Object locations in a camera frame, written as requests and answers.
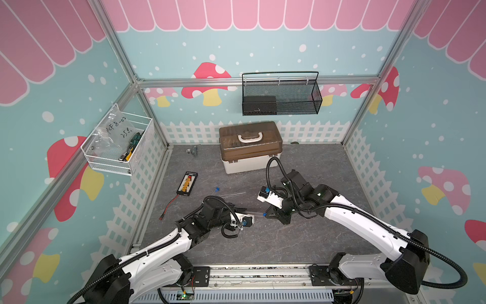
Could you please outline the clear test tube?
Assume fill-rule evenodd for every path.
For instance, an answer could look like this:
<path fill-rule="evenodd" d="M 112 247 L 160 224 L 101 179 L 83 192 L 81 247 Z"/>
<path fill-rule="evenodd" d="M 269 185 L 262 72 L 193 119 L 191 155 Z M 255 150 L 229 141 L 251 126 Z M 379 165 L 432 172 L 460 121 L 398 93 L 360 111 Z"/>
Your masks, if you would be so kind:
<path fill-rule="evenodd" d="M 236 196 L 241 196 L 241 195 L 245 195 L 246 192 L 240 192 L 240 193 L 232 193 L 232 194 L 227 194 L 227 195 L 220 195 L 221 198 L 232 198 L 232 197 L 236 197 Z"/>

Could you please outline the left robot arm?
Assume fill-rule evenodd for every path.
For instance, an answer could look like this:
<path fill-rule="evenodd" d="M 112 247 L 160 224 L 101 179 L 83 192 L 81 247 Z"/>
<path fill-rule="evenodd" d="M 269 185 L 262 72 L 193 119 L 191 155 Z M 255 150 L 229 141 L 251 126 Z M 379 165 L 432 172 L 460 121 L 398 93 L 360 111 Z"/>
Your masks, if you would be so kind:
<path fill-rule="evenodd" d="M 193 266 L 184 256 L 202 243 L 213 228 L 225 238 L 254 224 L 254 216 L 219 196 L 207 196 L 201 205 L 175 222 L 175 229 L 162 239 L 129 255 L 103 258 L 86 285 L 69 303 L 132 303 L 148 292 L 168 285 L 185 286 L 192 280 Z"/>

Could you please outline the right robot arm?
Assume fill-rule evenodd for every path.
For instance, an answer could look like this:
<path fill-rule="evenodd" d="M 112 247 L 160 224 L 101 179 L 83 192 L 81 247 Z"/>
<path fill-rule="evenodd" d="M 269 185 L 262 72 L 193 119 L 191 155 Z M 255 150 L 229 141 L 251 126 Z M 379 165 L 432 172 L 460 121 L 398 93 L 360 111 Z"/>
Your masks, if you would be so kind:
<path fill-rule="evenodd" d="M 264 216 L 284 225 L 292 215 L 306 219 L 325 217 L 348 228 L 379 250 L 374 255 L 337 253 L 328 266 L 310 267 L 314 285 L 329 282 L 345 285 L 351 281 L 363 284 L 366 279 L 388 281 L 398 290 L 416 295 L 421 286 L 442 290 L 461 288 L 468 282 L 466 272 L 456 262 L 429 248 L 429 239 L 419 230 L 409 233 L 387 224 L 347 200 L 338 191 L 320 184 L 311 186 L 297 171 L 286 174 L 282 187 L 263 186 L 258 200 L 270 204 Z M 451 283 L 424 280 L 431 257 L 451 266 L 459 279 Z"/>

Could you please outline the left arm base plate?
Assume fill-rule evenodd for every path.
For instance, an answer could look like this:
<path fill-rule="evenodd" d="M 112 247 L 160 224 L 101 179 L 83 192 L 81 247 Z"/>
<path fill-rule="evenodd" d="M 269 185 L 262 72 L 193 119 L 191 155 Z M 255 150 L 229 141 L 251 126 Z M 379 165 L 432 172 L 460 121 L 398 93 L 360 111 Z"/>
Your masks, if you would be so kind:
<path fill-rule="evenodd" d="M 175 283 L 166 284 L 165 287 L 208 287 L 210 280 L 210 267 L 192 267 L 190 269 L 184 269 L 181 276 Z"/>

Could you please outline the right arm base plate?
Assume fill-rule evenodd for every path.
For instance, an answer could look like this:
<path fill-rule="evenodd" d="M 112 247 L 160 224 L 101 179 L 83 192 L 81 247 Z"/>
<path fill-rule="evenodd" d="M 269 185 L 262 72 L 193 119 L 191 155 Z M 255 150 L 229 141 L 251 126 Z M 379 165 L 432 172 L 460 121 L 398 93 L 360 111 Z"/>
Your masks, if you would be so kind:
<path fill-rule="evenodd" d="M 308 267 L 313 286 L 361 286 L 362 279 L 349 279 L 338 267 L 313 264 Z"/>

